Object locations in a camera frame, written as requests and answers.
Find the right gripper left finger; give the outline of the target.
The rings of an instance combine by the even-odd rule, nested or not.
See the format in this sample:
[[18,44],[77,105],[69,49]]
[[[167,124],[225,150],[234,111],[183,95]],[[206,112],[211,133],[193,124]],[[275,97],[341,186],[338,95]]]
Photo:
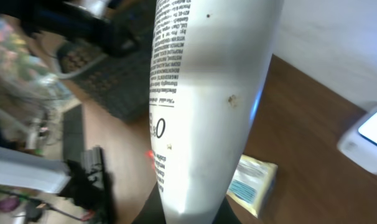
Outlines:
[[132,224],[166,224],[158,185],[155,184]]

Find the white lotion tube gold cap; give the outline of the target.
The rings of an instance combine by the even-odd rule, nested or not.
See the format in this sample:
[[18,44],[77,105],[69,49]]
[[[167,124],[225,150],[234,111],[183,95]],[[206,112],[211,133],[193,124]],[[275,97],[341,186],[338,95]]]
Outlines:
[[149,87],[167,223],[211,223],[266,81],[281,0],[159,0]]

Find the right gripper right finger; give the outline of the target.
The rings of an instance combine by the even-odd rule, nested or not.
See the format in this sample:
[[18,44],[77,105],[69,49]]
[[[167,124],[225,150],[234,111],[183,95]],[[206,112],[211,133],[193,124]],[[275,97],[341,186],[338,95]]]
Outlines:
[[212,222],[213,224],[241,224],[225,197]]

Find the cream wet wipes pack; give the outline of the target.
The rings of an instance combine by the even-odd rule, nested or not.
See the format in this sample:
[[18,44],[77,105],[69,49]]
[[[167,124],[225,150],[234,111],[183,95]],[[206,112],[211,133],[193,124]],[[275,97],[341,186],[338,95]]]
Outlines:
[[243,154],[226,194],[252,216],[259,218],[274,188],[277,170],[276,164]]

